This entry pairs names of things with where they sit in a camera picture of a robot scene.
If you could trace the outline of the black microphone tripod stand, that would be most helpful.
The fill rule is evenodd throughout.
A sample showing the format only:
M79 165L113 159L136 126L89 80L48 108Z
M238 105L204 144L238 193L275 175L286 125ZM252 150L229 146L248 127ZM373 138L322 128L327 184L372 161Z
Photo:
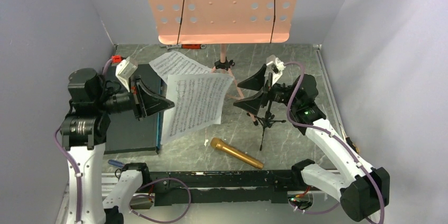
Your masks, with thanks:
M262 149L263 149L263 143L264 143L266 129L271 128L275 123L285 123L286 122L286 120L284 120L284 119L283 120L275 119L275 115L271 112L271 108L272 108L272 102L270 102L268 104L268 107L267 107L264 117L258 117L258 116L255 117L257 122L262 126L262 139L261 139L261 143L259 146L259 151L262 151Z

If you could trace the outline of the pink perforated music stand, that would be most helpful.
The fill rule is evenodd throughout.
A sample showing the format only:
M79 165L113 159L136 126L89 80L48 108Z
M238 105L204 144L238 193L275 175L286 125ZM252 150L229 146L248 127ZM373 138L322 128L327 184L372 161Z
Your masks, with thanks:
M283 43L297 0L148 0L163 44Z

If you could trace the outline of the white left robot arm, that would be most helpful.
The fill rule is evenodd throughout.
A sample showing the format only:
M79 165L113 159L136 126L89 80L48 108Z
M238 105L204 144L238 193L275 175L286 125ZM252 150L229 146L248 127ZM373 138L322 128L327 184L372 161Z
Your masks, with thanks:
M124 223L136 191L152 185L144 163L124 165L111 193L102 196L102 158L111 114L133 111L136 119L173 108L174 103L150 90L140 77L128 79L129 91L116 91L95 69L83 68L69 77L69 112L55 133L57 147L69 167L67 223Z

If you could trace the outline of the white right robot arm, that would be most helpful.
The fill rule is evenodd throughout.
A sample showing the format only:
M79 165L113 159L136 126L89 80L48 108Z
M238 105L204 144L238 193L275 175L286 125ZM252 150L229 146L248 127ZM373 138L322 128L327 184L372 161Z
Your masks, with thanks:
M316 79L301 72L291 85L279 84L274 74L266 75L268 66L237 84L254 90L255 95L234 102L234 106L257 115L262 107L272 103L286 105L286 117L306 136L337 169L332 173L312 160L303 160L291 167L291 183L298 190L315 187L336 199L353 221L385 222L385 207L389 204L390 175L364 160L354 146L333 128L325 113L315 103L318 96Z

